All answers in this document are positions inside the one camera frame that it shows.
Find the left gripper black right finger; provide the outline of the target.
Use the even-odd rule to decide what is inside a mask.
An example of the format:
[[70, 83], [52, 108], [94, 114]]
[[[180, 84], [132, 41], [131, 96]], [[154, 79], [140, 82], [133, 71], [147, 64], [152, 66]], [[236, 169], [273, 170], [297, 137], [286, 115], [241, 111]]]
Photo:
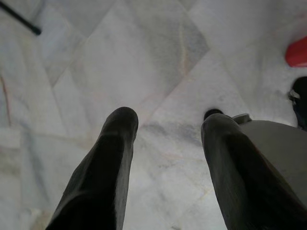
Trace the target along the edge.
[[206, 113], [201, 140], [229, 230], [307, 227], [307, 134], [249, 115]]

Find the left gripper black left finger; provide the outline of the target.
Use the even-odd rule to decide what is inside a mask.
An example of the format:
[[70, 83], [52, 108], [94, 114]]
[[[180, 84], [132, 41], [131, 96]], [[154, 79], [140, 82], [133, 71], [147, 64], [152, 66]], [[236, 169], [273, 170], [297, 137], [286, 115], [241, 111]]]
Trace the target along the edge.
[[48, 230], [121, 230], [128, 197], [138, 117], [120, 107], [74, 170]]

